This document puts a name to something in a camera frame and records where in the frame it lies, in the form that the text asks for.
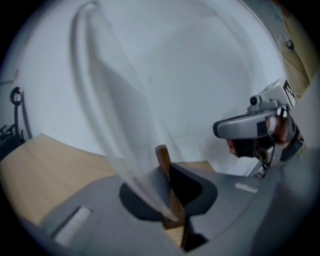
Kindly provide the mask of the light wooden table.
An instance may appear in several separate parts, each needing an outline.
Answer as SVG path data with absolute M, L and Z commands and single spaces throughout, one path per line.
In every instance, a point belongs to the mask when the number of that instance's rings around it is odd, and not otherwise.
M 41 134 L 0 161 L 0 182 L 14 211 L 36 226 L 91 182 L 115 175 L 107 159 Z

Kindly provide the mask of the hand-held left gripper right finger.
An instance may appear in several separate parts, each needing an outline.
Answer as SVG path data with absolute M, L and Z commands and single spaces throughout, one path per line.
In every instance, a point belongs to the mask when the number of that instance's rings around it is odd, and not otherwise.
M 264 178 L 170 166 L 170 185 L 185 210 L 185 251 L 259 251 L 278 169 Z

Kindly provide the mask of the clear plastic bag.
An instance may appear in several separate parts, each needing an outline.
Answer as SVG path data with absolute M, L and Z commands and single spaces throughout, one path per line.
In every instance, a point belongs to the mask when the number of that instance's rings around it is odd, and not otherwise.
M 160 218 L 169 237 L 184 245 L 186 210 L 175 183 L 181 176 L 159 143 L 149 101 L 136 69 L 96 0 L 82 4 L 70 29 L 70 59 L 82 111 L 107 161 L 142 206 Z

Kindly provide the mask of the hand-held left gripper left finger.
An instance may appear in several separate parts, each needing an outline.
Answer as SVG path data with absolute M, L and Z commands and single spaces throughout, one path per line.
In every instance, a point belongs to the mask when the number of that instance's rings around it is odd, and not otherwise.
M 118 176 L 98 179 L 53 209 L 41 229 L 76 256 L 181 256 L 163 216 Z

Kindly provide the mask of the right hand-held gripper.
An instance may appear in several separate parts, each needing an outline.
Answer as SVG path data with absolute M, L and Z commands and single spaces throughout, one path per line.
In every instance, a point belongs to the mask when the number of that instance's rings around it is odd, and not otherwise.
M 298 128 L 290 111 L 297 99 L 289 82 L 280 78 L 268 85 L 260 94 L 249 99 L 247 113 L 213 124 L 213 133 L 221 139 L 235 139 L 235 146 L 243 147 L 238 154 L 258 159 L 252 173 L 265 173 L 272 166 L 283 164 L 298 153 Z M 272 132 L 264 124 L 266 118 L 281 116 L 287 119 L 289 146 L 282 150 L 275 145 Z

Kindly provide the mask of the person's right hand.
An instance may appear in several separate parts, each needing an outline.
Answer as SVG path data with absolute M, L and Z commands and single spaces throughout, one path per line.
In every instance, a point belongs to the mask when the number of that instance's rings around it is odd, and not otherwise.
M 288 137 L 287 118 L 279 115 L 276 115 L 275 117 L 266 117 L 263 123 L 265 124 L 267 131 L 272 132 L 271 137 L 275 145 L 280 146 L 282 150 L 285 150 L 290 144 L 290 142 L 286 142 Z M 235 146 L 235 141 L 235 139 L 226 140 L 230 153 L 238 158 L 248 157 L 247 155 L 244 155 L 242 152 L 239 154 L 240 151 L 244 150 L 244 147 Z

